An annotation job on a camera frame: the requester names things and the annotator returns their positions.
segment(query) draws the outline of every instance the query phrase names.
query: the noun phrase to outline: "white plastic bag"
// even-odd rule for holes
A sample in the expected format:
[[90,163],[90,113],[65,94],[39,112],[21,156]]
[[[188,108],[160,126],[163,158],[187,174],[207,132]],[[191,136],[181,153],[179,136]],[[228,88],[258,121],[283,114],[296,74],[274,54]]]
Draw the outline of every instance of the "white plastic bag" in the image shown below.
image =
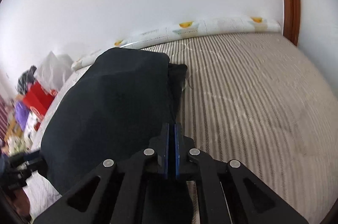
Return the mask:
[[35,71],[34,77],[46,91],[56,96],[71,74],[71,66],[60,61],[51,51]]
[[23,138],[25,140],[26,147],[28,150],[30,150],[30,148],[32,147],[34,138],[37,134],[34,126],[38,122],[39,122],[38,117],[31,111],[27,118],[25,131],[23,132]]

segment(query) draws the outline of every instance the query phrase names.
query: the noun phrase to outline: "mattress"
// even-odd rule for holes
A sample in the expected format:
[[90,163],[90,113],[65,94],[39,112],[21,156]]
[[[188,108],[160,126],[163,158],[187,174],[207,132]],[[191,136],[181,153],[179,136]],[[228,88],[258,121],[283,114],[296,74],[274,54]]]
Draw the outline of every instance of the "mattress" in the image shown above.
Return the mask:
[[[338,198],[338,101],[293,44],[281,34],[237,33],[146,50],[188,66],[177,119],[196,147],[217,160],[240,160],[310,224],[320,223]],[[34,148],[65,93],[87,69],[72,74],[55,98]],[[33,216],[60,197],[39,174],[27,183]],[[189,187],[193,223],[199,223],[196,186]]]

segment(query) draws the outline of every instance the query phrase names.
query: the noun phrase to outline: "striped fabric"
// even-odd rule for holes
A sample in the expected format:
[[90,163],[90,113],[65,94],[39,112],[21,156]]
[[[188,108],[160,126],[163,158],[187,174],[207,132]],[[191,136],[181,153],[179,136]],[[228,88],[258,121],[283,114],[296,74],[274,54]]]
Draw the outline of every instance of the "striped fabric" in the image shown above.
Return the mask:
[[4,99],[0,96],[0,139],[4,141],[5,135],[7,132],[7,112],[6,112],[6,103]]
[[[338,197],[338,101],[313,64],[281,34],[195,37],[146,50],[188,66],[178,116],[185,135],[217,160],[240,160],[310,224],[319,224]],[[33,148],[88,68],[63,86]],[[26,193],[35,216],[59,198],[39,174],[27,183],[34,187]],[[199,223],[196,187],[189,185],[193,223]]]

